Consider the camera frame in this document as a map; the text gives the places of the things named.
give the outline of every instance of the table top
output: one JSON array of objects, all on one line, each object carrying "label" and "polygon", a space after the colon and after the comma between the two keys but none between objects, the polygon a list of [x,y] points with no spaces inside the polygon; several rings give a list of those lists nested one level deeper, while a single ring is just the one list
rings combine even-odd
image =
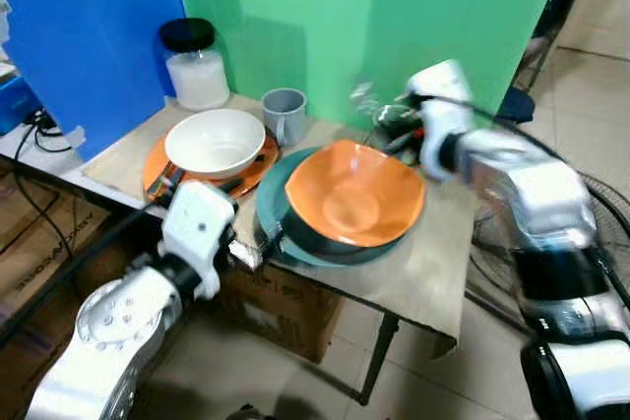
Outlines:
[{"label": "table top", "polygon": [[[262,119],[257,100],[234,95],[227,106]],[[83,166],[84,178],[141,202],[146,156],[156,140],[190,114],[167,106]],[[305,139],[298,146],[283,150],[283,154],[341,138],[362,143],[366,134],[340,124],[309,119]],[[238,201],[239,213],[234,222],[238,238],[252,245],[257,243],[254,235],[259,234],[255,196],[254,191]],[[288,263],[281,256],[272,257],[271,263],[440,334],[442,342],[438,343],[436,354],[443,354],[459,338],[475,209],[476,198],[461,184],[427,180],[420,219],[403,241],[380,260],[348,269]]]}]

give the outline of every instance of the green backdrop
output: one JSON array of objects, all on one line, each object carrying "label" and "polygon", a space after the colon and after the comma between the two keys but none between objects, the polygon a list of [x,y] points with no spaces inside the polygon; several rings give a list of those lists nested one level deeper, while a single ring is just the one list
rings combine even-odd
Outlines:
[{"label": "green backdrop", "polygon": [[304,90],[309,114],[360,125],[357,78],[389,102],[414,72],[460,60],[496,111],[546,0],[184,0],[217,27],[233,90]]}]

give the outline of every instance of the blue panel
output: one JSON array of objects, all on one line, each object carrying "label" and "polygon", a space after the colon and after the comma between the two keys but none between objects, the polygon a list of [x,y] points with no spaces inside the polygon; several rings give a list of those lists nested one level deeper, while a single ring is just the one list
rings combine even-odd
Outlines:
[{"label": "blue panel", "polygon": [[181,0],[8,0],[5,50],[90,159],[163,107],[172,89],[158,39]]}]

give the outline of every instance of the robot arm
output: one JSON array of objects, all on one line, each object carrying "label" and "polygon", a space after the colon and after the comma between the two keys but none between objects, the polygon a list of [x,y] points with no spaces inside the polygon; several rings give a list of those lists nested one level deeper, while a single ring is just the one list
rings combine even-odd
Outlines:
[{"label": "robot arm", "polygon": [[234,215],[220,191],[182,184],[162,224],[162,256],[84,302],[70,344],[41,381],[27,418],[125,418],[139,375],[182,308],[219,292],[217,253],[229,248],[252,258],[252,269],[260,265],[234,239]]},{"label": "robot arm", "polygon": [[[416,101],[470,100],[453,61],[417,73],[409,92]],[[524,139],[475,130],[453,101],[429,99],[421,113],[427,172],[459,175],[502,223],[519,306],[536,333],[521,360],[540,418],[630,418],[630,326],[599,269],[595,218],[577,172]]]}]

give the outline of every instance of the metal table leg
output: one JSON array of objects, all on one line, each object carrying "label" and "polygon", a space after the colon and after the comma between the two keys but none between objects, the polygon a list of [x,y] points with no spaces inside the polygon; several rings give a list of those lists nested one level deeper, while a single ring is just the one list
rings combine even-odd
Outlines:
[{"label": "metal table leg", "polygon": [[356,393],[355,400],[361,405],[365,406],[370,401],[370,396],[374,390],[374,385],[378,378],[381,368],[383,367],[383,361],[387,355],[387,350],[392,343],[394,333],[398,331],[398,323],[400,319],[391,314],[383,315],[383,322],[381,322],[381,328],[378,330],[378,338],[374,345],[374,352],[372,353],[372,360],[370,361],[370,367],[365,375],[365,381],[363,381],[363,389],[361,392]]}]

